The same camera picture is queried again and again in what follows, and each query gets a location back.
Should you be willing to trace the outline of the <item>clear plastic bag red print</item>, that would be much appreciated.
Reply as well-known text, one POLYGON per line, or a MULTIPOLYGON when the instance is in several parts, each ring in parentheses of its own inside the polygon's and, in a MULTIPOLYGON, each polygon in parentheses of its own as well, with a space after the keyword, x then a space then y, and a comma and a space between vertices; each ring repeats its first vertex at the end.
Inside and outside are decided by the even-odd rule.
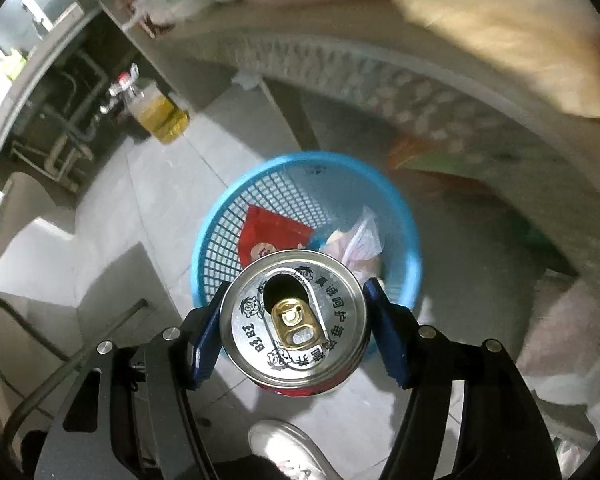
POLYGON ((361 285, 370 278, 380 278, 383 250, 377 214, 367 206, 349 231, 332 232, 320 247, 320 252, 346 266, 361 285))

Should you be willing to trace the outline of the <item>red drink can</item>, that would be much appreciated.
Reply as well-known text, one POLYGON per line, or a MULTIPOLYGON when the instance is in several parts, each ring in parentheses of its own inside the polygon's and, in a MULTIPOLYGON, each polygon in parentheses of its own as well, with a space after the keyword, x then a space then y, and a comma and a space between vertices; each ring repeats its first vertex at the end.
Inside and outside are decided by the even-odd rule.
POLYGON ((224 351, 242 374, 290 398, 343 384, 370 342, 354 274, 305 249, 274 252, 247 266, 223 296, 219 328, 224 351))

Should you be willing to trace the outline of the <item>blue plastic trash basket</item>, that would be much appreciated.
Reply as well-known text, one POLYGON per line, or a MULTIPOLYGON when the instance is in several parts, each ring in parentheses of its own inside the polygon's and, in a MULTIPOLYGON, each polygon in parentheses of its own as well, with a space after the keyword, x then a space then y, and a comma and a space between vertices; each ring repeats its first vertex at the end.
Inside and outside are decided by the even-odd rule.
POLYGON ((216 200, 201 223, 190 260, 193 306, 203 307, 220 284, 242 270, 238 238, 250 206, 298 221, 319 240, 344 231, 364 207, 376 214, 382 244, 385 292, 395 304, 414 309, 422 284, 422 253, 407 201, 380 172, 331 152, 276 157, 247 172, 216 200))

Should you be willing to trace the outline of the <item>red paper trash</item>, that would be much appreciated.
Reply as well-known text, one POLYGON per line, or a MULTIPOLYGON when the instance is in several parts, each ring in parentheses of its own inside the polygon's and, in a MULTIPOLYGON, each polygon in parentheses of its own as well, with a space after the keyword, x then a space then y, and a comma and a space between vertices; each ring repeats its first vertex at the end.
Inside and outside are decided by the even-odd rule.
POLYGON ((301 222, 250 205, 238 238, 239 262, 245 268, 272 252, 305 248, 312 233, 313 229, 301 222))

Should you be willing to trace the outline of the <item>white shoe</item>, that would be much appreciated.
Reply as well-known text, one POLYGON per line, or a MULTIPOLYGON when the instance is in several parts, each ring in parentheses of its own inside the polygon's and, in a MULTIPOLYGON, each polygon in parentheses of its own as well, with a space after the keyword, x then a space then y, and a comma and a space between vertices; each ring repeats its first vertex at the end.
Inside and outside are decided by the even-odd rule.
POLYGON ((342 480, 317 444, 289 422, 256 422, 248 431, 248 443, 254 455, 272 462, 287 479, 342 480))

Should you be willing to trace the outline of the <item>yellow cooking oil bottle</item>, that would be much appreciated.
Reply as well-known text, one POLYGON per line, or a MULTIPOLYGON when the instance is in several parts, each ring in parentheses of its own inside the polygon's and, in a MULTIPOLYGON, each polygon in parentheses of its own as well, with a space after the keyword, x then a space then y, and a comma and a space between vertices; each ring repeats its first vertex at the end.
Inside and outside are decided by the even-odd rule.
POLYGON ((161 144, 173 143, 189 126, 188 111, 164 94, 157 81, 140 76, 136 63, 119 76, 118 83, 125 108, 161 144))

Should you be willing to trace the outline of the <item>black clay pot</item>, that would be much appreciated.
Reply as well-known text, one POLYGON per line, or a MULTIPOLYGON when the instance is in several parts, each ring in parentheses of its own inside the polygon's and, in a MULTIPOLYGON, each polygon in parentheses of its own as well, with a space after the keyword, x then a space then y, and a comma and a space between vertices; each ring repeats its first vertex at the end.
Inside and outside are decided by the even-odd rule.
POLYGON ((115 82, 105 92, 99 104, 99 114, 112 120, 122 120, 129 115, 126 105, 128 89, 115 82))

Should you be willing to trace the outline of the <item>yellow plastic bag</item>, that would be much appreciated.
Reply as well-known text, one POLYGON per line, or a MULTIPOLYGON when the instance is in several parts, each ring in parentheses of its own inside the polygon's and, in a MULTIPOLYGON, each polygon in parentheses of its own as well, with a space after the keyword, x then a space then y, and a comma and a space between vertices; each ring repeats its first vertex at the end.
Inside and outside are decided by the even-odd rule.
POLYGON ((514 74, 563 113, 600 119, 590 0, 392 0, 404 18, 514 74))

